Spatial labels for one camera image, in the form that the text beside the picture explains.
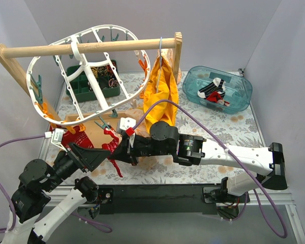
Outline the white clip sock hanger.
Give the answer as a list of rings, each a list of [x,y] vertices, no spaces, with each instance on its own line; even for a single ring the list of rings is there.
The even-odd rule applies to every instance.
[[[85,52],[82,52],[80,50],[79,45],[81,44],[81,38],[87,34],[93,34],[94,38],[96,39],[95,44],[106,44],[108,42],[104,41],[102,37],[99,37],[99,31],[101,30],[108,30],[110,31],[110,34],[113,34],[113,31],[116,31],[116,36],[111,37],[110,44],[117,44],[119,43],[118,40],[118,34],[119,32],[123,32],[126,36],[125,42],[131,42],[131,41],[137,41],[138,38],[135,34],[133,34],[130,30],[128,30],[125,27],[113,25],[113,24],[105,24],[105,25],[97,25],[91,28],[88,28],[86,30],[83,30],[81,32],[78,32],[76,34],[70,35],[64,39],[61,39],[59,41],[56,41],[49,45],[49,47],[70,47],[71,53],[70,55],[73,56],[78,62],[79,62],[79,68],[77,70],[68,75],[67,71],[62,65],[62,55],[54,55],[53,59],[57,66],[60,68],[60,73],[64,79],[64,82],[66,84],[66,89],[71,95],[72,103],[74,107],[76,108],[78,116],[74,121],[66,122],[62,120],[61,118],[54,118],[51,112],[48,111],[48,105],[44,102],[43,94],[42,94],[42,78],[39,77],[38,80],[35,80],[33,77],[33,67],[36,64],[36,62],[43,57],[42,54],[36,54],[34,55],[32,61],[30,62],[27,72],[26,72],[26,85],[27,89],[30,94],[30,98],[32,100],[33,106],[37,113],[50,122],[51,124],[59,125],[59,126],[73,126],[78,125],[81,123],[84,123],[87,121],[87,117],[83,115],[83,112],[79,106],[79,100],[76,98],[76,93],[72,89],[71,82],[75,81],[76,78],[79,78],[82,73],[85,74],[86,78],[89,81],[89,84],[94,92],[95,97],[98,100],[99,104],[99,110],[96,111],[93,115],[90,116],[90,118],[99,116],[105,112],[111,111],[115,109],[116,107],[130,102],[132,99],[136,98],[140,93],[144,90],[144,88],[147,85],[148,78],[150,75],[150,60],[146,53],[147,48],[146,47],[140,47],[140,48],[133,48],[132,50],[135,52],[135,55],[138,59],[143,58],[143,70],[146,72],[145,79],[142,82],[142,84],[139,86],[137,91],[127,91],[126,87],[124,85],[124,82],[119,77],[116,66],[112,63],[112,60],[110,59],[109,52],[103,51],[105,59],[103,61],[99,62],[89,62],[86,58]],[[125,95],[125,98],[118,101],[115,104],[109,105],[106,101],[106,98],[103,95],[103,90],[100,88],[98,81],[94,75],[93,69],[94,68],[100,68],[102,66],[109,65],[112,69],[112,74],[116,77],[116,83],[121,88],[123,94]]]

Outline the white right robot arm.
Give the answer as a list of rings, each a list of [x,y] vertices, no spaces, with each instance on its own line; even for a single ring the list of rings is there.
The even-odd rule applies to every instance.
[[[288,188],[280,143],[262,148],[222,146],[201,136],[181,134],[177,127],[162,121],[151,126],[148,137],[136,135],[131,127],[118,126],[117,131],[122,140],[110,156],[113,160],[137,165],[141,157],[172,156],[173,162],[183,166],[221,165],[244,170],[237,176],[223,178],[216,189],[205,192],[209,201],[233,202],[257,188]]]

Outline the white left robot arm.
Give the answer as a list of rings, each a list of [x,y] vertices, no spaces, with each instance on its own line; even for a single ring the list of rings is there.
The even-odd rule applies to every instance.
[[[98,185],[85,176],[75,180],[69,194],[43,219],[39,219],[44,207],[50,202],[47,194],[57,188],[77,170],[94,171],[110,151],[101,148],[84,148],[70,143],[61,150],[52,166],[44,160],[28,162],[19,176],[20,184],[8,199],[9,222],[4,230],[2,243],[46,243],[56,228],[79,206],[93,203],[100,205]]]

